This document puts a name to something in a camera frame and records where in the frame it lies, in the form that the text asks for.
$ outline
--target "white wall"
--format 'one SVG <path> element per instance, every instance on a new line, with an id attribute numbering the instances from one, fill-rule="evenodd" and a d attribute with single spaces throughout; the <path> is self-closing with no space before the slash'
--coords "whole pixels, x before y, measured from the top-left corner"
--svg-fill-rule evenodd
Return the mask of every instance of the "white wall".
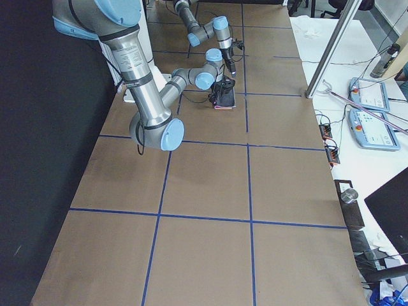
<path id="1" fill-rule="evenodd" d="M 375 7 L 382 13 L 388 23 L 393 26 L 405 10 L 404 16 L 395 26 L 395 31 L 401 35 L 408 27 L 408 0 L 375 0 Z"/>

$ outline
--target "black backdrop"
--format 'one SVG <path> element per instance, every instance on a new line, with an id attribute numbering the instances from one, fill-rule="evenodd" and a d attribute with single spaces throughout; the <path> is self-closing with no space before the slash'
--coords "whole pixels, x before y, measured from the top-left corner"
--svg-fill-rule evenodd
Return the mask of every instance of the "black backdrop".
<path id="1" fill-rule="evenodd" d="M 114 88 L 101 54 L 54 30 L 51 0 L 0 12 L 0 305 L 28 305 Z"/>

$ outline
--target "bottle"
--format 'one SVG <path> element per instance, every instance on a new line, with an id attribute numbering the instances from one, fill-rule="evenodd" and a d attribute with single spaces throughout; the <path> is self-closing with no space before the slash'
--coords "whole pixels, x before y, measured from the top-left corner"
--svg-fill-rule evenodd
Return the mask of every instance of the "bottle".
<path id="1" fill-rule="evenodd" d="M 387 52 L 383 53 L 380 61 L 371 71 L 370 76 L 372 78 L 381 78 L 385 71 L 388 69 L 394 58 L 397 57 L 398 52 L 400 51 L 401 47 L 398 43 L 394 43 Z"/>

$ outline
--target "white table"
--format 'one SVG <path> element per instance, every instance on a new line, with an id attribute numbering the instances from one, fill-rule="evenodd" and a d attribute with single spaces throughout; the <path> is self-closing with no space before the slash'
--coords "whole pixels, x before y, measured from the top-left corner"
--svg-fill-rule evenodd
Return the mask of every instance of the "white table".
<path id="1" fill-rule="evenodd" d="M 317 63 L 332 35 L 337 20 L 310 19 L 306 16 L 291 18 L 296 44 L 298 46 L 303 70 L 309 83 Z M 360 21 L 353 20 L 343 36 L 337 51 L 334 53 L 324 79 L 329 82 L 333 91 L 343 97 L 348 96 L 348 84 L 352 77 L 359 77 L 367 67 L 366 63 L 349 65 L 356 62 L 367 61 L 377 53 L 375 46 L 365 32 Z M 377 64 L 379 57 L 375 58 L 367 69 L 364 78 L 370 78 L 372 68 Z M 394 99 L 405 99 L 394 79 L 385 81 L 388 96 Z M 344 112 L 344 102 L 329 95 L 316 94 L 313 97 L 316 110 L 327 115 L 331 121 L 340 120 Z M 408 118 L 408 103 L 390 101 L 391 113 L 403 118 Z M 407 129 L 408 124 L 388 116 L 389 120 Z M 396 254 L 391 242 L 372 217 L 364 199 L 389 181 L 395 175 L 408 167 L 408 136 L 397 133 L 401 149 L 396 152 L 362 149 L 351 134 L 347 118 L 341 124 L 332 124 L 333 139 L 340 144 L 340 165 L 332 170 L 334 179 L 351 180 L 354 188 L 359 193 L 358 204 L 363 216 L 365 228 L 363 229 L 371 246 L 382 247 L 382 250 Z"/>

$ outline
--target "robot label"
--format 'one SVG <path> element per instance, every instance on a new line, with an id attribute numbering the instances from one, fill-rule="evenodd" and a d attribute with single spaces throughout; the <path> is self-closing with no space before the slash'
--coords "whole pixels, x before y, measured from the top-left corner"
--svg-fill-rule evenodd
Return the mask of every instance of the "robot label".
<path id="1" fill-rule="evenodd" d="M 123 72 L 132 71 L 143 64 L 142 55 L 136 45 L 122 50 L 112 50 L 112 54 L 119 65 L 119 69 Z"/>

